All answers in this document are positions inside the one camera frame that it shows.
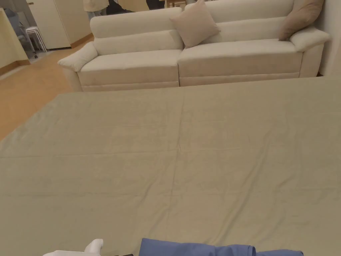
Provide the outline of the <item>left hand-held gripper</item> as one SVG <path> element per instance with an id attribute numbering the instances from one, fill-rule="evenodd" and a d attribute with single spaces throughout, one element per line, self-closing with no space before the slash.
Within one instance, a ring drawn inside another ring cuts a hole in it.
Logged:
<path id="1" fill-rule="evenodd" d="M 86 246 L 84 251 L 56 250 L 46 253 L 43 256 L 100 256 L 103 244 L 103 239 L 94 239 L 90 244 Z"/>

